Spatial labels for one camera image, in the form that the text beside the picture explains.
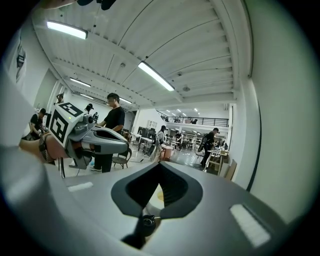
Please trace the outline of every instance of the black t-shirt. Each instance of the black t-shirt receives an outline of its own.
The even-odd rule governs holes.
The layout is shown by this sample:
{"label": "black t-shirt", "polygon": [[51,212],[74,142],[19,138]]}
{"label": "black t-shirt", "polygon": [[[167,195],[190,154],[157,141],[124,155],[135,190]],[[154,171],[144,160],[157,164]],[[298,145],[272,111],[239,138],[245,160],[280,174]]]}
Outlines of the black t-shirt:
{"label": "black t-shirt", "polygon": [[105,127],[109,129],[113,129],[116,126],[124,126],[125,125],[125,111],[122,107],[117,107],[112,109],[104,121],[106,122]]}
{"label": "black t-shirt", "polygon": [[32,124],[34,124],[34,128],[36,130],[39,130],[40,127],[41,127],[41,124],[42,124],[42,118],[39,118],[39,116],[37,114],[34,114],[32,117],[31,117],[31,120],[30,122]]}

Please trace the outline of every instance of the man in black t-shirt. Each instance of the man in black t-shirt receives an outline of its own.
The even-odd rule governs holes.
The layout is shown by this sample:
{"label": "man in black t-shirt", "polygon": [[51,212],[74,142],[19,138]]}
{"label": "man in black t-shirt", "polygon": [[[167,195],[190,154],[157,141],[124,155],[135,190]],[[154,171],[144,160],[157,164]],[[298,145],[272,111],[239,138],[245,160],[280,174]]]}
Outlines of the man in black t-shirt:
{"label": "man in black t-shirt", "polygon": [[38,114],[34,114],[31,117],[31,120],[30,120],[31,128],[32,128],[31,135],[35,140],[40,139],[40,133],[38,132],[38,130],[42,130],[43,132],[45,132],[45,127],[42,124],[43,122],[42,118],[44,118],[45,115],[46,115],[46,110],[42,108]]}
{"label": "man in black t-shirt", "polygon": [[[125,125],[125,111],[119,105],[120,98],[117,94],[110,93],[107,96],[107,100],[109,106],[112,107],[112,110],[98,126],[105,126],[120,134]],[[112,154],[96,154],[94,158],[94,167],[91,167],[91,171],[101,172],[102,169],[103,173],[110,172],[112,156]]]}
{"label": "man in black t-shirt", "polygon": [[205,167],[208,157],[210,156],[210,151],[215,142],[215,135],[219,132],[218,128],[214,128],[213,131],[210,131],[207,135],[204,136],[206,139],[203,148],[204,148],[204,157],[201,161],[201,165]]}

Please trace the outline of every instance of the chair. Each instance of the chair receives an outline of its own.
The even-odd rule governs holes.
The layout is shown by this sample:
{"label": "chair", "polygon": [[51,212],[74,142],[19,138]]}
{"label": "chair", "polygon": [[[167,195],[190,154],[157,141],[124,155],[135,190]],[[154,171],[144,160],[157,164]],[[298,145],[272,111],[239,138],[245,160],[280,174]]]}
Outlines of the chair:
{"label": "chair", "polygon": [[192,163],[192,161],[195,159],[196,156],[197,156],[197,158],[196,158],[195,162],[197,162],[197,160],[198,160],[199,158],[201,159],[201,157],[203,158],[203,157],[205,156],[205,153],[203,153],[202,151],[198,152],[198,149],[199,149],[199,145],[195,145],[195,146],[194,146],[194,153],[195,153],[195,155],[193,156],[190,164]]}
{"label": "chair", "polygon": [[132,156],[132,150],[131,148],[128,148],[128,150],[126,152],[120,153],[118,154],[118,156],[113,156],[112,157],[112,162],[114,163],[114,166],[116,166],[116,164],[119,164],[122,166],[122,169],[124,168],[124,165],[126,165],[126,167],[128,168],[128,161]]}

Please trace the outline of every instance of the backpack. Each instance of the backpack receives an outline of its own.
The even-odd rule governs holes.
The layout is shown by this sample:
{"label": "backpack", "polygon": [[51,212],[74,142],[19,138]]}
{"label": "backpack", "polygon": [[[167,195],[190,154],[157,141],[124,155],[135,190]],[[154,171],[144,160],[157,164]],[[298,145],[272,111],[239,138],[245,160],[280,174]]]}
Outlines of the backpack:
{"label": "backpack", "polygon": [[208,140],[207,135],[208,135],[208,133],[206,133],[206,134],[203,136],[203,138],[202,138],[202,140],[201,140],[201,142],[200,142],[200,146],[199,146],[199,148],[198,148],[198,152],[201,152],[201,151],[204,149],[204,144],[205,144],[205,143],[207,142],[207,140]]}

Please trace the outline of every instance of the white table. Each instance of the white table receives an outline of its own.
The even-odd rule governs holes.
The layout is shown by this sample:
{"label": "white table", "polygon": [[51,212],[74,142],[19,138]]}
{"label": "white table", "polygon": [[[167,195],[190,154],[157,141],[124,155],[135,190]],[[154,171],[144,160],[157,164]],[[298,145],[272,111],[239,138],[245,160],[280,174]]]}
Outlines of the white table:
{"label": "white table", "polygon": [[140,137],[139,145],[138,145],[138,151],[139,151],[139,149],[140,149],[140,145],[141,145],[142,141],[144,141],[144,142],[145,142],[144,149],[146,149],[146,148],[147,148],[147,146],[148,146],[148,144],[152,142],[152,139],[145,138],[145,137]]}
{"label": "white table", "polygon": [[130,132],[130,137],[134,138],[132,144],[135,144],[135,141],[136,141],[137,138],[140,138],[139,139],[139,143],[140,143],[141,134]]}
{"label": "white table", "polygon": [[[218,176],[220,175],[220,172],[221,172],[221,167],[222,167],[222,160],[224,157],[226,157],[228,155],[229,152],[224,152],[224,153],[221,153],[221,150],[208,150],[208,152],[210,152],[210,155],[208,157],[208,159],[206,160],[205,162],[205,166],[204,166],[204,169],[203,169],[203,172],[207,172],[207,168],[209,166],[209,163],[212,163],[216,166],[219,166],[218,168]],[[211,157],[212,155],[218,155],[220,157],[220,162],[215,162],[215,161],[211,161]]]}

